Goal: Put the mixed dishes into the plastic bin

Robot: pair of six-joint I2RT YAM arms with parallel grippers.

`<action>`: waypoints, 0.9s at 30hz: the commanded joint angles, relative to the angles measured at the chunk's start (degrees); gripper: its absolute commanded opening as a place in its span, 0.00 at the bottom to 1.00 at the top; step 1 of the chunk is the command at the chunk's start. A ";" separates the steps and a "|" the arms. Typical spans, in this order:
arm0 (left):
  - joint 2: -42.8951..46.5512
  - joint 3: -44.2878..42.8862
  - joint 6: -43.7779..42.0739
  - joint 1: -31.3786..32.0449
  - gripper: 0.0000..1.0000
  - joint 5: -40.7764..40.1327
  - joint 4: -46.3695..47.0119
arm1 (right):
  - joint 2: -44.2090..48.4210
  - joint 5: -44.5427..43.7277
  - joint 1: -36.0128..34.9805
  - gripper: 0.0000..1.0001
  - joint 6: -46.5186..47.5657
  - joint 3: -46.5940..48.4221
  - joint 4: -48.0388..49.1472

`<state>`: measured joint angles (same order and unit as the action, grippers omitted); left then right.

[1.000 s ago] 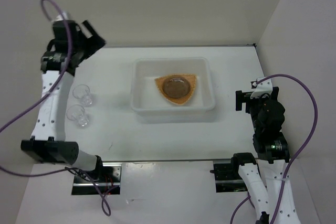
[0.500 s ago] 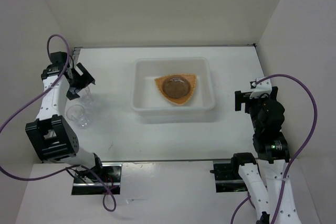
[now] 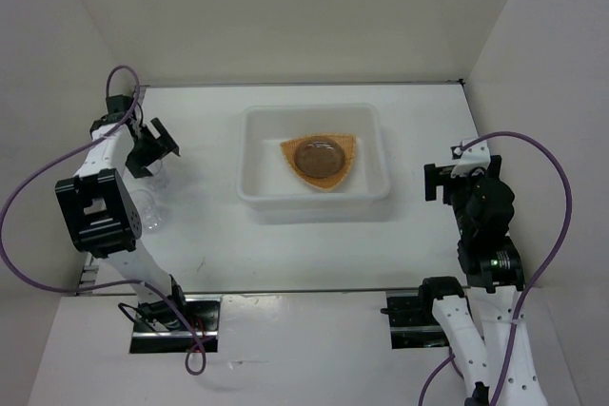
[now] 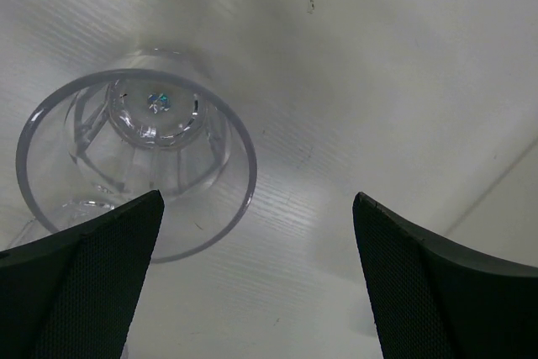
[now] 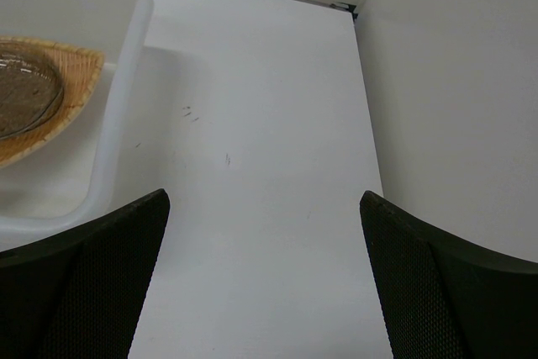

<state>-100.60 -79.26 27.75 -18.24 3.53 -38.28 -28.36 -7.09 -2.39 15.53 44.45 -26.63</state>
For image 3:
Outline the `woven bamboo fan tray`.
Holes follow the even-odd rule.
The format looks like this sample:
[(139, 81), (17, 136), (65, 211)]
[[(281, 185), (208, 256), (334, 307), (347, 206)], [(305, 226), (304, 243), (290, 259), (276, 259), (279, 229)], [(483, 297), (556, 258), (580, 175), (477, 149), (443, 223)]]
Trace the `woven bamboo fan tray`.
[(307, 135), (280, 143), (289, 168), (310, 187), (336, 190), (351, 172), (357, 155), (356, 136), (344, 133)]

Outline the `smoky glass plate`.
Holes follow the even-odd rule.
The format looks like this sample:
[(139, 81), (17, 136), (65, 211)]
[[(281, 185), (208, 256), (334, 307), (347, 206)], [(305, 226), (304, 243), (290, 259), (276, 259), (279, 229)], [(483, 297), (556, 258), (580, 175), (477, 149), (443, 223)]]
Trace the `smoky glass plate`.
[(343, 148), (327, 137), (313, 137), (300, 142), (294, 152), (294, 164), (307, 177), (322, 179), (337, 174), (345, 165)]

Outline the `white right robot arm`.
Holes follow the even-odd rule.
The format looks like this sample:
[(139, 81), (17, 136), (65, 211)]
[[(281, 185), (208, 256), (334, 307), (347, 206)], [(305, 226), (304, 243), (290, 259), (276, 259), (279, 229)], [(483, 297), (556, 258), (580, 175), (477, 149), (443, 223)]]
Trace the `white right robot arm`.
[(453, 277), (425, 279), (417, 312), (442, 328), (448, 359), (462, 373), (465, 404), (545, 405), (525, 322), (530, 284), (508, 235), (515, 197), (500, 178), (501, 157), (489, 152), (489, 138), (453, 147), (453, 165), (423, 169), (426, 200), (441, 190), (453, 209), (467, 285)]

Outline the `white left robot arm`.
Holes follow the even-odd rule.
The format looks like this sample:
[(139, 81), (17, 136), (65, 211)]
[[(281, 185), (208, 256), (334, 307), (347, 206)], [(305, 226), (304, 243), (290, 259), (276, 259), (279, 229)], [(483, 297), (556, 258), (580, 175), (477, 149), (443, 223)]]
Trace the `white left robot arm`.
[(180, 148), (163, 123), (151, 120), (151, 132), (132, 112), (133, 97), (106, 98), (108, 113), (95, 121), (89, 133), (95, 146), (73, 177), (55, 185), (73, 245), (109, 263), (129, 282), (138, 297), (136, 315), (147, 325), (159, 324), (168, 330), (183, 330), (189, 306), (182, 288), (163, 270), (144, 247), (142, 213), (123, 181), (128, 172), (134, 179), (153, 176), (150, 167)]

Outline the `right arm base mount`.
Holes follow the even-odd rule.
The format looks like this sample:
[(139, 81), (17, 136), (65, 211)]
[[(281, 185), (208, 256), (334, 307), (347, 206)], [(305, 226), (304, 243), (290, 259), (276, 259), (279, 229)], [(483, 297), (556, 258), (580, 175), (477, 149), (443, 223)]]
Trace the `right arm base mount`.
[(446, 335), (427, 313), (417, 289), (387, 291), (385, 295), (381, 313), (388, 319), (394, 350), (448, 346)]

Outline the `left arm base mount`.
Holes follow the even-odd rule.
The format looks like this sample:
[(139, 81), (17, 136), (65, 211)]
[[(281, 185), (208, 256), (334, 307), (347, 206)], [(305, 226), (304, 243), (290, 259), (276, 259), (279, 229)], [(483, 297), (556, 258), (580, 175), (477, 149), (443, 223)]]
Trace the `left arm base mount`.
[[(207, 353), (218, 351), (221, 303), (219, 296), (186, 297), (184, 316), (196, 331), (197, 337), (203, 341)], [(169, 330), (156, 320), (145, 321), (130, 304), (120, 302), (117, 307), (132, 324), (129, 346), (131, 354), (185, 354), (188, 349), (200, 352), (191, 332), (181, 322), (177, 329)]]

